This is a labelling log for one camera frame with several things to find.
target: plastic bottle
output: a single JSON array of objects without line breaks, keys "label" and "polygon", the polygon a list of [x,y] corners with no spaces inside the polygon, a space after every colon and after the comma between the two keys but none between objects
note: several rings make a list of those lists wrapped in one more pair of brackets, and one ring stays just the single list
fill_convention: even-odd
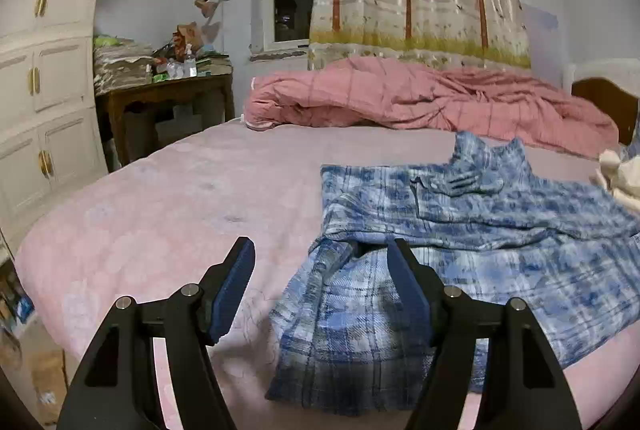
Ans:
[{"label": "plastic bottle", "polygon": [[190,78],[192,76],[198,76],[198,69],[196,68],[196,57],[191,52],[191,44],[187,44],[186,54],[184,56],[184,76]]}]

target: blue gripper pad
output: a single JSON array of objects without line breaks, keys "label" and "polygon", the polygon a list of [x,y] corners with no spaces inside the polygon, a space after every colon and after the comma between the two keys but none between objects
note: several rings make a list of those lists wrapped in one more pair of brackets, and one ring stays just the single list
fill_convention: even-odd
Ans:
[{"label": "blue gripper pad", "polygon": [[414,334],[431,342],[433,328],[431,327],[431,309],[429,301],[422,293],[422,288],[415,280],[415,275],[407,264],[402,251],[395,241],[389,242],[386,247],[386,265],[391,279],[394,281],[396,291],[402,302],[402,309],[409,315],[411,330]]},{"label": "blue gripper pad", "polygon": [[247,239],[213,302],[209,336],[214,343],[229,332],[254,266],[255,247]]}]

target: pink duvet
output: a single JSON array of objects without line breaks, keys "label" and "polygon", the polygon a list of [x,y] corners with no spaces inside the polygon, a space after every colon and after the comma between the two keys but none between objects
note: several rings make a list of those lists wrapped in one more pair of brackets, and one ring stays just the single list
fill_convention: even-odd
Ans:
[{"label": "pink duvet", "polygon": [[[445,163],[454,142],[452,133],[432,129],[283,125],[256,133],[230,121],[74,194],[22,242],[18,274],[47,331],[80,357],[116,298],[166,298],[200,280],[236,237],[247,235],[255,243],[255,270],[232,329],[209,349],[238,429],[401,429],[407,412],[349,418],[264,399],[278,359],[268,315],[318,236],[323,163]],[[598,168],[564,153],[526,152],[541,177],[588,182]],[[156,340],[156,363],[167,428],[180,430],[163,340]],[[620,397],[639,363],[636,322],[565,370],[584,428]],[[478,394],[468,395],[459,430],[474,428],[479,402]]]},{"label": "pink duvet", "polygon": [[438,71],[376,57],[256,78],[244,118],[255,130],[282,123],[373,122],[393,129],[470,131],[592,158],[618,142],[613,120],[591,102],[530,76],[479,68]]}]

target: wooden headboard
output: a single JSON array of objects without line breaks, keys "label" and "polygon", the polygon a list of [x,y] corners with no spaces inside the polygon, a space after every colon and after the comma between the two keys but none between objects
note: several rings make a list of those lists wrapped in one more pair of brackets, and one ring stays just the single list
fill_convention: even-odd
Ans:
[{"label": "wooden headboard", "polygon": [[639,59],[618,58],[570,65],[564,71],[563,87],[609,115],[620,131],[620,143],[631,142],[640,97]]},{"label": "wooden headboard", "polygon": [[606,78],[587,78],[575,82],[571,94],[589,100],[609,115],[618,126],[618,141],[623,145],[631,143],[638,117],[637,97]]}]

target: bed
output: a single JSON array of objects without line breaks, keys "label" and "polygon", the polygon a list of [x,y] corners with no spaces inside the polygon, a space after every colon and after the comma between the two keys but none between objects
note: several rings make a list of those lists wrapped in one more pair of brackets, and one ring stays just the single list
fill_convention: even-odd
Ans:
[{"label": "bed", "polygon": [[[601,76],[584,68],[574,74],[582,81]],[[629,84],[628,76],[620,80]],[[454,133],[432,129],[381,127],[282,125],[257,133],[230,121],[139,160],[60,205],[22,243],[18,273],[54,340],[79,358],[116,298],[165,298],[221,262],[236,237],[249,236],[257,251],[255,271],[230,333],[211,352],[238,428],[253,428],[256,420],[265,429],[403,428],[409,413],[345,418],[265,400],[278,357],[268,313],[318,235],[321,164],[443,163],[454,139]],[[597,167],[596,161],[531,147],[527,159],[536,174],[552,179],[586,182]],[[584,428],[626,407],[625,397],[635,393],[627,387],[640,383],[634,378],[638,342],[640,322],[567,368]],[[166,424],[179,429],[164,345],[157,340],[154,346]],[[473,428],[479,399],[468,395],[461,430]],[[606,425],[594,428],[617,428]]]}]

